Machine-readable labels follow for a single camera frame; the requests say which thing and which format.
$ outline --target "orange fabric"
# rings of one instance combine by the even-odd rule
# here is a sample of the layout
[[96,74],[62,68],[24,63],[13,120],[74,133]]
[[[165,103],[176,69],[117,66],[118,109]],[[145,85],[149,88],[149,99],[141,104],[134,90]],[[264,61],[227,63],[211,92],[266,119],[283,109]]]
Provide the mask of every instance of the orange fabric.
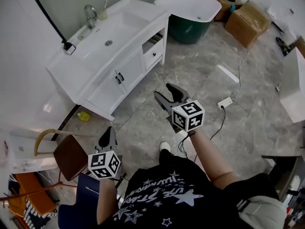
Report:
[[[16,179],[25,193],[33,192],[42,188],[34,173],[16,174]],[[28,196],[28,200],[41,216],[56,209],[55,204],[44,191]]]
[[[24,190],[20,187],[19,194],[24,193]],[[10,212],[14,215],[23,217],[24,210],[26,208],[25,197],[14,198],[9,200]]]

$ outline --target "blue chair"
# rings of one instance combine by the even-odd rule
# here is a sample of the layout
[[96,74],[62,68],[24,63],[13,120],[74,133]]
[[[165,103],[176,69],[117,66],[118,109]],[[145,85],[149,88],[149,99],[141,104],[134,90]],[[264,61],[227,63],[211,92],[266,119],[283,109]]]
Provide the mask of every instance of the blue chair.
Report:
[[58,226],[60,229],[89,229],[97,225],[99,188],[99,180],[80,173],[75,204],[59,206]]

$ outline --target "bathtub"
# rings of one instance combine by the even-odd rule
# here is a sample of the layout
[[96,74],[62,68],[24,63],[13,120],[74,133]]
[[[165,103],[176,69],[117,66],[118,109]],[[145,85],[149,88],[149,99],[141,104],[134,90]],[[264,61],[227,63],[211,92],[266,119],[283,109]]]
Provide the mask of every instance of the bathtub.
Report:
[[166,8],[172,14],[168,33],[184,44],[198,42],[221,9],[217,0],[156,0],[154,4]]

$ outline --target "gray floor tile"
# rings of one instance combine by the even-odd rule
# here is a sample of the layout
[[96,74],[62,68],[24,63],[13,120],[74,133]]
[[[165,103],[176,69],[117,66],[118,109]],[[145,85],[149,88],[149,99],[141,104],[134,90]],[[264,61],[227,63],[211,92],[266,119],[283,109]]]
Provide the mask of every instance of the gray floor tile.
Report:
[[[130,178],[139,168],[158,164],[159,144],[163,141],[170,144],[173,154],[184,157],[178,144],[186,133],[174,133],[166,120],[168,114],[154,99],[155,90],[170,100],[166,83],[187,90],[204,107],[203,130],[212,137],[224,118],[217,103],[229,96],[234,98],[239,90],[239,83],[225,71],[237,78],[240,72],[241,90],[233,104],[226,107],[224,125],[212,141],[240,178],[254,176],[269,166],[261,155],[299,154],[302,145],[302,126],[292,123],[275,90],[283,71],[283,55],[276,44],[276,36],[279,36],[278,31],[271,26],[246,49],[224,29],[223,23],[218,22],[211,23],[207,33],[194,45],[183,45],[169,37],[165,64],[156,65],[126,97],[113,113],[114,122],[81,107],[80,110],[91,115],[91,120],[86,123],[74,116],[64,130],[95,136],[77,137],[90,154],[94,152],[98,138],[112,125],[117,132],[118,153],[123,155],[123,168]],[[196,152],[189,139],[184,148],[188,157],[194,160]],[[196,163],[203,168],[199,159]],[[52,181],[57,175],[57,169],[50,171]],[[124,195],[126,187],[127,181],[124,181],[120,195]],[[60,192],[59,197],[63,194],[67,199],[61,199],[62,203],[74,202],[73,189]]]

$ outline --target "faucet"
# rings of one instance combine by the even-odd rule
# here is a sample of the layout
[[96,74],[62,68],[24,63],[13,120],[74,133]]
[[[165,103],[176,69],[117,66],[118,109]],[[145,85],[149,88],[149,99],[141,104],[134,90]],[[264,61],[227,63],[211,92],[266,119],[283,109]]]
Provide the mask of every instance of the faucet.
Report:
[[[93,17],[90,16],[90,14],[89,14],[89,9],[90,9],[91,11],[93,11],[93,13],[94,13],[94,16],[93,16]],[[96,23],[96,20],[97,20],[97,18],[98,18],[98,15],[97,15],[97,13],[96,13],[96,11],[95,11],[95,8],[94,8],[93,6],[91,6],[90,4],[85,5],[84,10],[85,10],[85,14],[86,14],[86,16],[87,16],[87,24],[88,24],[88,27],[89,27],[89,29],[92,30],[92,29],[95,27],[95,23]]]

